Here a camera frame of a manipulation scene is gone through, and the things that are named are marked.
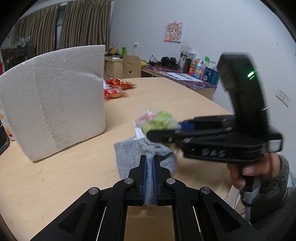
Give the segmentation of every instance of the curtain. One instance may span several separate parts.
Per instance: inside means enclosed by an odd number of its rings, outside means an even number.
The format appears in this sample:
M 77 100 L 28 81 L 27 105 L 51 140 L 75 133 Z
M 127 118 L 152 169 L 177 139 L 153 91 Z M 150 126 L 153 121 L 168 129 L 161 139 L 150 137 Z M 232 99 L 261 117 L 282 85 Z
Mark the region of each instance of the curtain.
M 109 45 L 110 0 L 69 1 L 61 30 L 60 49 Z
M 54 51 L 55 26 L 59 4 L 51 5 L 21 18 L 12 35 L 27 38 L 34 44 L 36 54 Z

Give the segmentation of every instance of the gray sleeve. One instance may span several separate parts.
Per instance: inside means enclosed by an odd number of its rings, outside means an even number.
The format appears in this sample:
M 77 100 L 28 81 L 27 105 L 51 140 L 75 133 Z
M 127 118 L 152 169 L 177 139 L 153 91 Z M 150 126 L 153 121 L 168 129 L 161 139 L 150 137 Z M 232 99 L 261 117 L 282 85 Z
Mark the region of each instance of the gray sleeve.
M 270 241 L 282 240 L 296 218 L 296 189 L 287 188 L 287 195 L 278 210 L 253 226 Z
M 251 207 L 252 224 L 278 210 L 284 199 L 289 176 L 289 163 L 283 156 L 279 157 L 281 160 L 279 175 L 272 181 L 263 183 L 260 187 L 260 194 L 253 200 Z
M 280 156 L 281 170 L 264 183 L 251 208 L 251 223 L 268 240 L 281 240 L 296 217 L 296 189 L 286 188 L 289 163 Z

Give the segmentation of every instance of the gray towel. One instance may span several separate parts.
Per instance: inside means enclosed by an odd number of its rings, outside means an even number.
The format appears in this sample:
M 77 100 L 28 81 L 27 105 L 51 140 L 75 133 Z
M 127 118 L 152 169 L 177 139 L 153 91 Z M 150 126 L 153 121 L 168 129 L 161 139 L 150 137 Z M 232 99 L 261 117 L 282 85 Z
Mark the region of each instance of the gray towel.
M 160 144 L 152 143 L 146 138 L 134 140 L 133 138 L 114 144 L 116 163 L 121 179 L 127 178 L 130 169 L 139 166 L 140 156 L 147 159 L 147 178 L 145 204 L 155 204 L 154 184 L 152 172 L 152 160 L 155 155 L 163 157 L 160 166 L 170 170 L 171 175 L 175 171 L 177 159 L 173 151 Z

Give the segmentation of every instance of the wooden chair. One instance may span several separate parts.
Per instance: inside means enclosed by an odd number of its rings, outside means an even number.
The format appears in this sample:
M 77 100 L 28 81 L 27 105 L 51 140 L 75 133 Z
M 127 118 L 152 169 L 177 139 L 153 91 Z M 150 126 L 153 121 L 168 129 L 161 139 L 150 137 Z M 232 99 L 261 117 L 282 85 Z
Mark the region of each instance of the wooden chair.
M 141 78 L 141 59 L 138 56 L 124 55 L 122 78 Z

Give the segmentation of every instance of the person's hand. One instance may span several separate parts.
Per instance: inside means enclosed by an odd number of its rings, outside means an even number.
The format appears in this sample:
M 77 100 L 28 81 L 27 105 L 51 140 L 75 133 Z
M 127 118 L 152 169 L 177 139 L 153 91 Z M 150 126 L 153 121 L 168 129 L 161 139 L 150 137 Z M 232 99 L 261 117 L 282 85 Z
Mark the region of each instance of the person's hand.
M 240 175 L 238 166 L 236 164 L 227 164 L 230 170 L 230 177 L 233 186 L 237 189 L 242 189 L 246 185 L 245 179 Z M 258 176 L 262 175 L 264 181 L 274 179 L 281 169 L 281 161 L 276 153 L 265 153 L 261 161 L 244 166 L 242 174 L 244 176 Z

